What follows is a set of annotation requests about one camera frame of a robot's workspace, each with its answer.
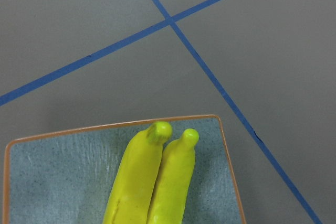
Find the grey square plate orange rim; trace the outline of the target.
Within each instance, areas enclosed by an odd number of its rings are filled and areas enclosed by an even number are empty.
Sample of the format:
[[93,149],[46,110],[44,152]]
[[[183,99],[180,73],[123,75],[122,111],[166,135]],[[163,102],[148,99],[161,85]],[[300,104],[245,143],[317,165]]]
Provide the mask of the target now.
[[[177,139],[196,129],[196,165],[184,223],[245,223],[235,175],[216,115],[168,118]],[[129,140],[152,120],[19,138],[6,146],[2,223],[101,223]]]

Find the yellow-green banana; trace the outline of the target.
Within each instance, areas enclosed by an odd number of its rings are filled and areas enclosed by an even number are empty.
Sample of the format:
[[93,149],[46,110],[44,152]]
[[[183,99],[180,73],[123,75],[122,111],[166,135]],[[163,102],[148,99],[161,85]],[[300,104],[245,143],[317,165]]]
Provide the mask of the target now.
[[147,223],[182,223],[199,138],[197,130],[186,129],[164,148]]
[[170,123],[158,121],[129,141],[113,182],[103,223],[146,223],[163,145],[172,132]]

